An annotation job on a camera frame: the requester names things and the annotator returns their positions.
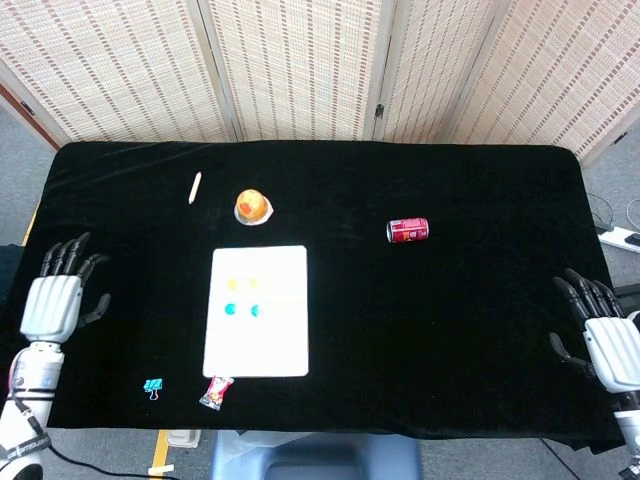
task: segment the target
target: power strip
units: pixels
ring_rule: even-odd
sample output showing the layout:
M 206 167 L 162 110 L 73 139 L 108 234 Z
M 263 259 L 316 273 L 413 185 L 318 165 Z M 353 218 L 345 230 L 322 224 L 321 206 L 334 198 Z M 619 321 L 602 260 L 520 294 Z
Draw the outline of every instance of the power strip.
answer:
M 626 238 L 629 238 L 633 234 L 637 235 L 637 233 L 632 230 L 614 227 L 610 232 L 599 234 L 598 238 L 600 242 L 606 245 L 622 248 L 623 250 L 628 250 L 633 253 L 640 253 L 640 245 L 633 245 L 625 241 Z

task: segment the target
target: yellow tape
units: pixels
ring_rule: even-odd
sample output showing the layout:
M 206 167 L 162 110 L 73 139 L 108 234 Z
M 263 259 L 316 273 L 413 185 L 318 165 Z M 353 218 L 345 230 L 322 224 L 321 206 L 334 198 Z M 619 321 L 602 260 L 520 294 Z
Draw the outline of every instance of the yellow tape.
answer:
M 36 205 L 36 209 L 33 212 L 33 215 L 31 216 L 31 223 L 29 223 L 29 227 L 27 228 L 27 233 L 24 234 L 24 238 L 22 239 L 22 246 L 26 246 L 27 245 L 27 240 L 29 240 L 29 234 L 31 233 L 31 228 L 33 227 L 33 222 L 36 221 L 36 213 L 38 213 L 38 207 L 40 206 L 40 204 Z
M 151 468 L 162 467 L 167 464 L 167 452 L 169 444 L 167 443 L 167 435 L 169 430 L 158 431 L 158 440 L 156 440 L 156 451 L 153 454 L 153 463 Z

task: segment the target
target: candy wrapper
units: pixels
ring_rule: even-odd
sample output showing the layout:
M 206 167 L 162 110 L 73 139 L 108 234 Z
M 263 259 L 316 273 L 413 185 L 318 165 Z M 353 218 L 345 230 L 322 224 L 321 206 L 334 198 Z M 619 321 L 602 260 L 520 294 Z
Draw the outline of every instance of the candy wrapper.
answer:
M 213 377 L 211 383 L 209 383 L 207 393 L 202 396 L 200 403 L 205 407 L 220 411 L 224 394 L 233 382 L 234 380 L 231 377 Z

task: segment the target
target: robot finger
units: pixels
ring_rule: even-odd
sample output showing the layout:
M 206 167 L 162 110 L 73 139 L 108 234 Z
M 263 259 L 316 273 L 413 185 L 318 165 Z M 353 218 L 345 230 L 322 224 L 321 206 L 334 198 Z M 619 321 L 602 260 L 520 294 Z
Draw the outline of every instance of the robot finger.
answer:
M 64 275 L 73 275 L 78 257 L 82 255 L 84 246 L 89 241 L 90 236 L 91 235 L 89 234 L 89 232 L 85 232 L 80 235 L 75 242 L 73 242 L 73 245 L 71 245 L 71 250 L 69 251 L 69 257 L 67 258 L 66 264 L 64 266 Z
M 51 267 L 51 260 L 53 256 L 56 254 L 58 249 L 62 245 L 60 242 L 56 243 L 53 247 L 51 247 L 44 256 L 44 260 L 42 261 L 42 267 L 40 268 L 40 276 L 46 277 L 49 274 L 49 268 Z
M 613 311 L 616 317 L 624 317 L 624 313 L 622 312 L 622 307 L 620 307 L 620 302 L 616 298 L 615 294 L 611 291 L 609 287 L 607 287 L 604 283 L 599 282 L 598 280 L 594 280 L 593 283 L 600 289 L 604 298 L 607 300 L 607 304 L 609 308 Z
M 82 328 L 89 323 L 95 322 L 96 320 L 100 320 L 102 316 L 106 313 L 107 309 L 109 308 L 110 302 L 111 302 L 111 295 L 109 295 L 108 293 L 105 293 L 104 295 L 102 295 L 100 297 L 100 300 L 98 301 L 98 305 L 96 306 L 95 310 L 93 310 L 92 312 L 86 313 L 84 315 L 81 315 L 78 318 L 77 328 Z
M 573 286 L 578 290 L 580 296 L 582 297 L 582 301 L 587 307 L 589 311 L 589 318 L 598 318 L 601 317 L 602 314 L 598 311 L 598 306 L 596 305 L 596 299 L 591 293 L 591 289 L 589 285 L 587 285 L 586 280 L 574 270 L 567 268 L 564 271 L 565 275 L 569 279 L 569 281 L 573 284 Z
M 571 313 L 582 328 L 582 324 L 584 323 L 584 321 L 589 319 L 589 311 L 582 301 L 582 298 L 580 298 L 580 295 L 578 295 L 578 292 L 571 286 L 571 284 L 564 281 L 560 277 L 553 277 L 553 283 L 560 289 L 565 298 L 569 301 L 569 308 L 571 309 Z
M 58 250 L 56 263 L 53 264 L 53 271 L 51 272 L 51 275 L 60 275 L 60 273 L 62 273 L 62 267 L 64 266 L 64 259 L 67 255 L 67 250 L 69 250 L 69 247 L 73 245 L 73 242 L 75 241 L 75 238 L 69 240 L 60 248 L 60 250 Z
M 109 260 L 109 257 L 107 257 L 106 255 L 102 255 L 101 253 L 94 253 L 84 261 L 84 263 L 78 270 L 78 273 L 76 274 L 82 279 L 83 287 L 89 280 L 89 277 L 91 276 L 91 273 L 93 272 L 95 266 L 99 263 L 106 262 L 107 260 Z
M 598 288 L 598 286 L 593 283 L 590 280 L 587 280 L 585 278 L 585 281 L 587 282 L 587 285 L 589 285 L 589 288 L 591 289 L 591 293 L 593 294 L 594 297 L 596 297 L 596 303 L 598 305 L 598 310 L 600 311 L 600 313 L 602 314 L 603 317 L 614 317 L 614 313 L 613 311 L 609 308 L 609 305 L 607 305 L 607 301 L 604 298 L 604 294 L 600 291 L 600 289 Z
M 585 362 L 580 358 L 573 357 L 569 352 L 567 352 L 567 349 L 564 348 L 564 344 L 557 333 L 551 332 L 549 334 L 549 341 L 551 343 L 551 348 L 553 348 L 556 355 L 560 357 L 560 361 L 562 361 L 562 363 L 566 363 L 587 378 L 593 378 L 596 376 L 591 363 Z

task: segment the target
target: white pen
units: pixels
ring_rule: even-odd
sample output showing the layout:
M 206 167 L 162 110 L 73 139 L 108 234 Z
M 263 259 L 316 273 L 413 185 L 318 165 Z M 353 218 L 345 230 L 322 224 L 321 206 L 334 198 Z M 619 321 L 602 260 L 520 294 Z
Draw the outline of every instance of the white pen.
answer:
M 191 187 L 191 193 L 189 194 L 189 205 L 193 203 L 196 199 L 196 193 L 198 193 L 198 187 L 200 186 L 200 179 L 202 178 L 202 173 L 196 173 L 196 178 L 193 179 L 193 186 Z

